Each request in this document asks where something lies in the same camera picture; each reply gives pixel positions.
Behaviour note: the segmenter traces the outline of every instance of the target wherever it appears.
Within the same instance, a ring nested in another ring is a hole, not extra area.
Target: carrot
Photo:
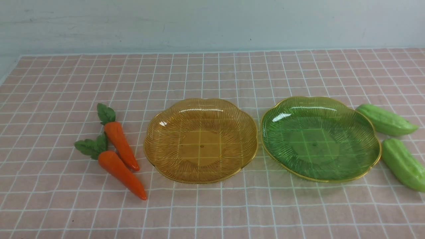
[[[96,141],[80,140],[74,143],[75,148],[84,155],[97,160],[99,165],[118,179],[130,192],[142,200],[146,200],[146,192],[142,183],[131,173],[114,151],[108,151],[108,140],[105,134],[99,135]]]
[[[124,163],[131,169],[139,171],[139,165],[124,136],[122,126],[119,122],[115,121],[115,111],[99,103],[97,104],[97,116],[99,116],[99,119],[102,121],[101,124],[105,126],[104,131],[106,136],[115,146]]]

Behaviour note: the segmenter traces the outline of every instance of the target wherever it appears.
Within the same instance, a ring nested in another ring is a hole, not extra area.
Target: plate center
[[[183,136],[178,153],[183,160],[206,166],[220,160],[222,143],[218,132],[190,131]]]
[[[309,128],[291,133],[290,145],[301,160],[315,164],[332,161],[340,152],[338,143],[322,128]]]

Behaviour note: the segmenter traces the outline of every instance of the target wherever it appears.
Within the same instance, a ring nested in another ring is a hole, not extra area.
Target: green glass plate
[[[290,97],[261,118],[267,153],[288,171],[317,182],[365,175],[381,157],[372,123],[327,97]]]

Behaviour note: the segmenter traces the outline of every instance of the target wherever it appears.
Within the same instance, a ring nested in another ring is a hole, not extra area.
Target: scalloped plate
[[[149,123],[144,151],[165,177],[211,183],[239,172],[258,149],[251,116],[221,99],[186,99]]]
[[[290,97],[261,118],[261,141],[285,169],[317,182],[365,175],[382,147],[364,115],[327,97]]]

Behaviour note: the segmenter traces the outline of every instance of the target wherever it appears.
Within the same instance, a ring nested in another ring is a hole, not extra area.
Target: bitter melon
[[[417,125],[376,105],[362,104],[357,107],[356,111],[366,116],[374,125],[375,130],[383,134],[402,136],[411,134],[418,129]]]
[[[404,185],[425,192],[425,168],[418,162],[403,142],[386,139],[382,142],[382,159]]]

